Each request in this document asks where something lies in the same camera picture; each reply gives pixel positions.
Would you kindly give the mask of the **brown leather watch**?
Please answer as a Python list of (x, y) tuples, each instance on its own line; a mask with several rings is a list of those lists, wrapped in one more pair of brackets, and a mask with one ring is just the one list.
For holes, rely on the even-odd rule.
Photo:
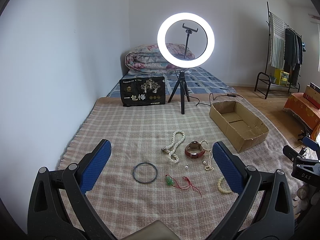
[(197, 159), (202, 157), (205, 154), (205, 150), (200, 142), (198, 141), (192, 141), (190, 142), (184, 150), (184, 153), (186, 156), (188, 156), (191, 159)]

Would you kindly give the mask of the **dark blue bangle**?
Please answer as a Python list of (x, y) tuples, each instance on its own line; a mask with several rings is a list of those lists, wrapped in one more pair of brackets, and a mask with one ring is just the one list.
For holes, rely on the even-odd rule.
[[(142, 166), (142, 165), (149, 165), (149, 166), (151, 166), (151, 167), (155, 170), (155, 172), (156, 172), (156, 173), (155, 173), (155, 177), (154, 177), (152, 180), (150, 180), (150, 181), (141, 181), (141, 180), (138, 180), (138, 179), (137, 179), (137, 177), (136, 177), (136, 170), (137, 170), (137, 168), (139, 168), (139, 167)], [(158, 177), (158, 169), (157, 169), (157, 167), (156, 167), (155, 165), (153, 165), (152, 163), (142, 162), (142, 163), (137, 164), (137, 165), (133, 168), (133, 170), (132, 170), (132, 176), (133, 176), (134, 180), (135, 180), (136, 182), (140, 183), (140, 184), (151, 184), (151, 183), (153, 183), (153, 182), (157, 179), (157, 177)]]

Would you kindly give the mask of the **striped hanging towel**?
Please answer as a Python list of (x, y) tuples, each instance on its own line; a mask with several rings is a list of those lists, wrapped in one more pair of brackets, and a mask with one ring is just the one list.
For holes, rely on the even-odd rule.
[(273, 68), (284, 69), (285, 56), (285, 23), (273, 13), (270, 13), (270, 41), (268, 65)]

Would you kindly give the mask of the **yellow box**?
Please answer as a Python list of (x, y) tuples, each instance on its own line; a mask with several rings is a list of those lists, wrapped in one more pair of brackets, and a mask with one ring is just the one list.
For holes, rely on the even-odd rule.
[(276, 85), (287, 86), (290, 74), (281, 69), (276, 68), (274, 70), (274, 77), (276, 78)]

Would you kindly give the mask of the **pink plaid blanket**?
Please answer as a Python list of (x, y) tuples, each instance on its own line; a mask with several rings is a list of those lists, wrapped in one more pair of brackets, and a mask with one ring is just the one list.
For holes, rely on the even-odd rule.
[[(234, 147), (209, 116), (209, 107), (180, 103), (160, 106), (123, 107), (100, 99), (80, 131), (67, 148), (59, 168), (78, 163), (86, 153), (107, 139), (112, 154), (93, 190), (86, 196), (97, 214), (119, 239), (160, 220), (181, 239), (205, 239), (221, 222), (236, 194), (217, 189), (221, 172), (217, 166), (206, 171), (202, 159), (190, 159), (186, 145), (205, 140), (212, 145), (223, 142), (231, 152)], [(158, 177), (151, 184), (140, 184), (132, 176), (142, 162), (155, 165)], [(150, 181), (155, 170), (142, 165), (136, 170), (141, 181)], [(190, 179), (202, 193), (168, 186), (169, 174), (182, 186), (182, 177)]]

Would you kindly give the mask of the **dark hanging clothes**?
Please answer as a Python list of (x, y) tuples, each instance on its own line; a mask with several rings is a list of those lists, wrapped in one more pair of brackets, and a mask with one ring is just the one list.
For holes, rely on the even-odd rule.
[(284, 71), (289, 73), (289, 83), (298, 85), (301, 65), (303, 64), (303, 42), (292, 29), (285, 29)]

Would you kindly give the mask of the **floral folded quilt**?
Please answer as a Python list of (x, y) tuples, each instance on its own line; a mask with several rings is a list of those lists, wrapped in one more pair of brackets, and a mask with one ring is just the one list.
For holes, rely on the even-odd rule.
[[(189, 48), (185, 51), (183, 44), (167, 43), (166, 46), (170, 54), (178, 59), (195, 59)], [(157, 44), (144, 44), (129, 51), (125, 57), (125, 66), (131, 71), (148, 74), (170, 73), (176, 69), (162, 56)]]

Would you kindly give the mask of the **black tripod stand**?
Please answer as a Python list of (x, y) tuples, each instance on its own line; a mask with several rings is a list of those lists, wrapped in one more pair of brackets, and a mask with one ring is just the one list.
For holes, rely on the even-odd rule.
[[(182, 28), (185, 30), (185, 33), (186, 33), (186, 41), (185, 41), (185, 45), (184, 45), (184, 54), (183, 54), (183, 59), (186, 59), (189, 37), (192, 33), (198, 32), (199, 29), (198, 28), (197, 29), (190, 28), (190, 27), (186, 26), (184, 23), (182, 24)], [(173, 88), (173, 91), (170, 95), (168, 103), (170, 103), (172, 101), (174, 95), (176, 94), (177, 89), (180, 88), (181, 114), (185, 114), (185, 97), (187, 97), (187, 101), (190, 102), (190, 95), (188, 92), (188, 86), (187, 86), (187, 83), (185, 80), (185, 71), (180, 70), (179, 74), (177, 74), (176, 72), (175, 72), (175, 74), (177, 76), (177, 82)]]

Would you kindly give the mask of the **brown cardboard box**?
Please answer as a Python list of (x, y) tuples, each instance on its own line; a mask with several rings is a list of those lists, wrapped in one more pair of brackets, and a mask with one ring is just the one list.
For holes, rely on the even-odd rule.
[(263, 121), (237, 101), (212, 103), (209, 116), (238, 153), (263, 142), (269, 133)]

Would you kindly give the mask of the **orange cloth covered table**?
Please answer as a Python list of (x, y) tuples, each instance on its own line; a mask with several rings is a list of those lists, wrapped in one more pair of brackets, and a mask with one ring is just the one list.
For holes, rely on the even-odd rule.
[(314, 83), (306, 86), (304, 93), (292, 93), (285, 102), (284, 111), (299, 117), (310, 132), (312, 140), (319, 142), (319, 87)]

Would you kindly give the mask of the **black snack bag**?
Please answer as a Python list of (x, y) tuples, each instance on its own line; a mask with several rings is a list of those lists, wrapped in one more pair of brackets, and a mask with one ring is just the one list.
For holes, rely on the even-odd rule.
[(164, 105), (165, 78), (135, 77), (119, 81), (120, 98), (124, 107)]

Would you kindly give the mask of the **blue patterned mattress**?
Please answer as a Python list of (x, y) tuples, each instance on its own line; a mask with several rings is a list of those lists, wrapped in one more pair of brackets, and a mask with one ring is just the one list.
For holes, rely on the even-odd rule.
[[(158, 77), (163, 76), (165, 79), (166, 94), (172, 93), (172, 90), (177, 82), (175, 72), (170, 73), (151, 73), (138, 74), (138, 72), (129, 71), (123, 79), (131, 79), (136, 77)], [(213, 76), (210, 72), (201, 67), (191, 68), (185, 71), (185, 80), (187, 82), (188, 92), (190, 94), (225, 94), (235, 93), (235, 89), (226, 85), (224, 82)]]

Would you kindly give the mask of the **black clothes rack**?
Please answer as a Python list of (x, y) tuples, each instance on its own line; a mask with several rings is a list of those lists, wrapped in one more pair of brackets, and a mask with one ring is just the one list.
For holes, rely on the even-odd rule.
[(254, 91), (265, 99), (279, 93), (299, 92), (298, 82), (303, 53), (306, 52), (302, 35), (270, 10), (267, 11), (268, 48), (266, 66), (257, 74)]

